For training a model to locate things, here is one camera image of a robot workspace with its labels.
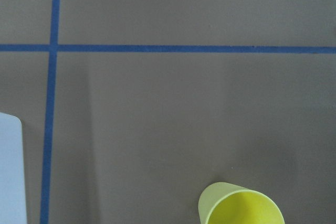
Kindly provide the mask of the clear plastic box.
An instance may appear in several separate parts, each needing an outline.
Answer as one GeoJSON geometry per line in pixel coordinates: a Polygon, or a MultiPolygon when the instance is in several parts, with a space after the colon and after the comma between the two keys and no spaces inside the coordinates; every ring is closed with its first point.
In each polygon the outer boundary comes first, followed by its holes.
{"type": "Polygon", "coordinates": [[[1,113],[1,223],[27,223],[22,123],[1,113]]]}

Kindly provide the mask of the yellow plastic cup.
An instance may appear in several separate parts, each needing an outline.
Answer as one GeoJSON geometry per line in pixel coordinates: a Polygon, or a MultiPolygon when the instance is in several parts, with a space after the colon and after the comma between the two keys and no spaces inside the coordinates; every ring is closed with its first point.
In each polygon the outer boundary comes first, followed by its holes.
{"type": "Polygon", "coordinates": [[[198,200],[200,223],[285,223],[268,196],[226,182],[207,186],[198,200]]]}

